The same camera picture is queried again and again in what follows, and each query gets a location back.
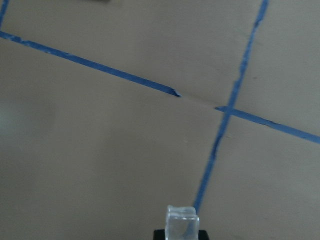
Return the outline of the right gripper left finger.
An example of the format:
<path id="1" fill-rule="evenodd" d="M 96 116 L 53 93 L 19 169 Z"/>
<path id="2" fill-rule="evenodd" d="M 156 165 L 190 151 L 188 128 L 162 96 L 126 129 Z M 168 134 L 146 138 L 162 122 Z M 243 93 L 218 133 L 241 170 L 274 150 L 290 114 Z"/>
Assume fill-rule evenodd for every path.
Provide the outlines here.
<path id="1" fill-rule="evenodd" d="M 165 231 L 164 230 L 154 230 L 153 231 L 153 240 L 165 240 Z"/>

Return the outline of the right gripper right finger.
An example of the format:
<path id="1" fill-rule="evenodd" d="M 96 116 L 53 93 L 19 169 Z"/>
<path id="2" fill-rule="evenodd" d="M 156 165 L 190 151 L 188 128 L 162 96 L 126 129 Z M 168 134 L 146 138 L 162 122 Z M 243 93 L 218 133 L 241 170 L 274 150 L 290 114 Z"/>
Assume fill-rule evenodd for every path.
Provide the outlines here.
<path id="1" fill-rule="evenodd" d="M 210 240 L 210 237 L 206 230 L 198 231 L 198 240 Z"/>

